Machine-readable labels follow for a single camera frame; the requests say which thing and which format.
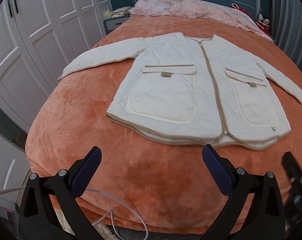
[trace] pocket flap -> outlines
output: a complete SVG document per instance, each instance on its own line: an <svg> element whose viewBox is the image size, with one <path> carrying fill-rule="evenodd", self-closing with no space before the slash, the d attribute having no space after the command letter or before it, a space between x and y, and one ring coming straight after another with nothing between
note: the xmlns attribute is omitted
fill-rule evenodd
<svg viewBox="0 0 302 240"><path fill-rule="evenodd" d="M224 72L227 74L228 77L233 78L235 80L244 82L244 83L253 83L260 86L266 86L263 79L256 78L247 74L239 73L234 70L225 69Z"/></svg>
<svg viewBox="0 0 302 240"><path fill-rule="evenodd" d="M172 74L191 75L196 73L196 67L192 65L146 65L142 69L143 73L167 72Z"/></svg>

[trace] textured blue pad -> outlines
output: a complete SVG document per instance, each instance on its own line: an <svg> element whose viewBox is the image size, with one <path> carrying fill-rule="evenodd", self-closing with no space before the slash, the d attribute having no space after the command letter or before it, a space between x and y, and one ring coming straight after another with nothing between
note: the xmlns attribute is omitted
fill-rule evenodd
<svg viewBox="0 0 302 240"><path fill-rule="evenodd" d="M221 193L230 198L234 192L233 179L220 162L219 156L208 146L204 146L202 148L202 159Z"/></svg>
<svg viewBox="0 0 302 240"><path fill-rule="evenodd" d="M101 161L102 152L100 148L96 147L86 158L86 161L70 182L70 193L72 197L76 198L83 195Z"/></svg>

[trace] black mechanical device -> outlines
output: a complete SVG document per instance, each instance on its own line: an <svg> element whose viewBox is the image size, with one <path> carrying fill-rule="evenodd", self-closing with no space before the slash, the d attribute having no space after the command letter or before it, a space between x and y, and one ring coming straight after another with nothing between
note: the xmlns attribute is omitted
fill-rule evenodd
<svg viewBox="0 0 302 240"><path fill-rule="evenodd" d="M202 157L221 193L229 199L201 240L302 240L302 171L290 152L284 154L282 162L292 184L284 206L273 172L264 176L249 174L221 158L210 145L203 147ZM93 147L69 170L50 177L31 174L19 213L19 239L103 240L75 201L84 193L101 160L101 150ZM231 234L248 194L254 194L251 208L242 228ZM49 195L57 197L75 235L63 230ZM288 236L286 220L291 229ZM1 219L0 239L16 239Z"/></svg>

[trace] cord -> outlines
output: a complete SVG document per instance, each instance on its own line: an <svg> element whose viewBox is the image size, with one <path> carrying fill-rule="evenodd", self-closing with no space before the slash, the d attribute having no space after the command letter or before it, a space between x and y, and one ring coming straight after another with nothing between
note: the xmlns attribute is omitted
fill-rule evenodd
<svg viewBox="0 0 302 240"><path fill-rule="evenodd" d="M0 195L7 194L7 193L10 193L10 192L14 192L14 191L23 190L23 189L25 189L25 186L11 187L11 188L6 188L6 189L0 189ZM136 216L139 218L139 220L141 220L142 224L144 225L145 232L146 232L146 236L145 236L145 238L144 238L143 240L147 240L147 238L148 238L148 236L149 236L148 228L147 228L147 226L146 226L144 220L140 217L140 215L139 215L138 213L136 213L132 208L130 208L130 207L129 207L128 205L126 205L125 203L123 203L121 200L119 200L119 199L117 199L117 198L115 198L115 197L112 197L112 196L110 196L110 195L108 195L108 194L106 194L106 193L104 193L104 192L98 191L98 190L96 190L96 189L87 188L86 191L92 191L92 192L96 192L96 193L99 193L99 194L101 194L101 195L104 195L104 196L106 196L106 197L108 197L108 198L111 198L111 199L113 199L113 200L119 202L120 204L122 204L123 206L125 206L126 208L128 208L129 210L131 210L131 212L132 212L134 215L136 215ZM108 211L107 213L105 213L99 220L97 220L97 221L95 221L94 223L92 223L92 225L94 226L94 225L100 223L104 218L107 217L108 214L111 214L112 226L113 226L113 229L114 229L115 233L117 234L117 236L118 236L121 240L125 240L124 238L122 238L122 237L118 234L118 232L117 232L116 229L115 229L114 220L113 220L113 211L112 211L112 210L110 210L110 211Z"/></svg>

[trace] jacket sleeve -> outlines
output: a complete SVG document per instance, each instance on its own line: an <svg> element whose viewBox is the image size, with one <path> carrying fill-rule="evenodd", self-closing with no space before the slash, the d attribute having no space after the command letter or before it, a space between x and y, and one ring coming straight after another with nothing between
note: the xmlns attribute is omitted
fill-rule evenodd
<svg viewBox="0 0 302 240"><path fill-rule="evenodd" d="M133 38L88 50L66 66L63 70L63 74L57 80L61 80L71 73L86 68L121 61L126 58L136 58L146 49L149 39L150 38Z"/></svg>
<svg viewBox="0 0 302 240"><path fill-rule="evenodd" d="M256 64L261 67L264 75L267 78L277 83L280 87L282 87L290 95L294 96L302 104L302 90L290 78L285 76L282 72L275 69L273 66L271 66L261 58L255 55L253 56Z"/></svg>

